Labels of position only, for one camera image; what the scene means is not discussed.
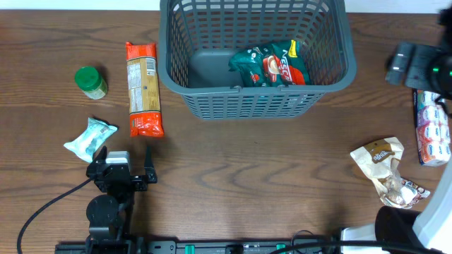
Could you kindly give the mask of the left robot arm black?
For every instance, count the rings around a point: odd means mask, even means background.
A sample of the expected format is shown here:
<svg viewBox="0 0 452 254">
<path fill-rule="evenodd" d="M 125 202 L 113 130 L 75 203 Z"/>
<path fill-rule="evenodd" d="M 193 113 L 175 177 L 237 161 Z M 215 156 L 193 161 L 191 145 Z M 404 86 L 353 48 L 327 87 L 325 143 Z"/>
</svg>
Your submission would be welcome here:
<svg viewBox="0 0 452 254">
<path fill-rule="evenodd" d="M 134 195 L 146 192 L 148 185 L 157 183 L 149 147 L 145 151 L 144 171 L 142 175 L 132 175 L 129 153 L 108 152 L 106 147 L 88 165 L 86 176 L 102 193 L 86 209 L 89 233 L 96 245 L 117 246 L 133 240 L 130 228 Z"/>
</svg>

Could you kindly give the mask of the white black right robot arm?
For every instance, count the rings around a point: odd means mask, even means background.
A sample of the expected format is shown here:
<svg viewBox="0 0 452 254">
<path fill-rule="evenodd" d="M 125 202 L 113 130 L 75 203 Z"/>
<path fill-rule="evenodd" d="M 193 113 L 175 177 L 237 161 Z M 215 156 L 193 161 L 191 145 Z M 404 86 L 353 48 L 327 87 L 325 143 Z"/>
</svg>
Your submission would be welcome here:
<svg viewBox="0 0 452 254">
<path fill-rule="evenodd" d="M 395 138 L 364 145 L 351 158 L 374 184 L 383 203 L 372 224 L 340 232 L 337 253 L 451 252 L 451 9 L 437 46 L 400 43 L 388 60 L 386 82 L 404 84 L 413 95 L 417 153 L 422 166 L 445 166 L 434 192 L 398 172 L 403 146 Z"/>
</svg>

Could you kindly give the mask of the beige brown snack bag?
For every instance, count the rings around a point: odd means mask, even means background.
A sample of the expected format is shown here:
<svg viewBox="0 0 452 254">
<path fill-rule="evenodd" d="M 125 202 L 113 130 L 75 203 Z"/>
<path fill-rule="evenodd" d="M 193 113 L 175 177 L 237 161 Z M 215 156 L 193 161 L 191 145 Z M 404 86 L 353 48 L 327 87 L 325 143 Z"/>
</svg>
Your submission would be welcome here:
<svg viewBox="0 0 452 254">
<path fill-rule="evenodd" d="M 363 174 L 374 184 L 386 206 L 410 209 L 430 196 L 430 191 L 400 176 L 404 147 L 396 137 L 375 140 L 350 153 Z"/>
</svg>

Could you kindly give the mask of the multipack of small cartons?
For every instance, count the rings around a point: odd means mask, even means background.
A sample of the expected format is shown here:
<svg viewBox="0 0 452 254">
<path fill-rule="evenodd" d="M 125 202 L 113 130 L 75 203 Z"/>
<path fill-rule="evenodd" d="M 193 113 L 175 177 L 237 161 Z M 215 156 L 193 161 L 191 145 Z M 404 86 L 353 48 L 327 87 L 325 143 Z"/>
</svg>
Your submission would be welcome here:
<svg viewBox="0 0 452 254">
<path fill-rule="evenodd" d="M 435 92 L 413 90 L 415 134 L 420 164 L 438 167 L 451 158 L 451 134 L 445 99 Z"/>
</svg>

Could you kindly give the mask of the green Nescafe coffee bag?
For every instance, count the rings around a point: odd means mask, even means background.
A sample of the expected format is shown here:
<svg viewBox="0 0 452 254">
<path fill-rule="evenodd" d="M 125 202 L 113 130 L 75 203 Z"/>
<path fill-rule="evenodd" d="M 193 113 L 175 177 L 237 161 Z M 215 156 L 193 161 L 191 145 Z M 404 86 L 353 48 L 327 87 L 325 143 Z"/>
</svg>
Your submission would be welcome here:
<svg viewBox="0 0 452 254">
<path fill-rule="evenodd" d="M 302 43 L 297 40 L 245 49 L 236 53 L 228 65 L 231 72 L 240 73 L 245 87 L 311 84 L 302 58 Z"/>
</svg>

